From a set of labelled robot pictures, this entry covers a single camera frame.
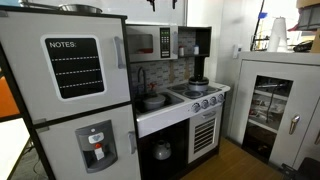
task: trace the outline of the tile backsplash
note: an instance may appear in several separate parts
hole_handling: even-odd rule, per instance
[[[193,46],[196,45],[196,32],[179,31],[178,45],[184,47],[185,54],[193,54]]]
[[[170,82],[170,61],[173,63],[174,80]],[[131,64],[131,76],[134,93],[138,92],[138,85],[140,88],[143,86],[143,76],[140,73],[140,82],[138,82],[138,70],[142,67],[146,72],[146,83],[156,83],[156,89],[166,88],[174,84],[187,82],[189,77],[186,77],[187,67],[189,67],[189,74],[193,76],[194,58],[182,58],[170,61],[152,61],[145,63]]]

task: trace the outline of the hardwood floor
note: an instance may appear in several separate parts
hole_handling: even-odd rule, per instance
[[[281,173],[267,166],[230,141],[221,138],[220,153],[184,176],[182,180],[278,180]]]

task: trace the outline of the notes chalkboard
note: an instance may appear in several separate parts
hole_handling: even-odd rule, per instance
[[[46,38],[44,42],[61,98],[104,91],[94,38]]]

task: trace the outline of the play kitchen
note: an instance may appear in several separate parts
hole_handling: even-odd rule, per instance
[[[162,29],[167,44],[160,41]],[[218,152],[230,88],[203,76],[211,28],[129,25],[127,30],[142,176],[177,178]],[[166,58],[162,46],[168,47]]]
[[[0,66],[50,179],[177,178],[218,153],[230,88],[203,76],[211,27],[0,10]]]

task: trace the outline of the sink faucet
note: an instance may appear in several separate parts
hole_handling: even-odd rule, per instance
[[[143,76],[143,93],[147,94],[147,81],[146,81],[146,71],[140,67],[138,70],[138,82],[140,82],[140,72],[142,71]]]

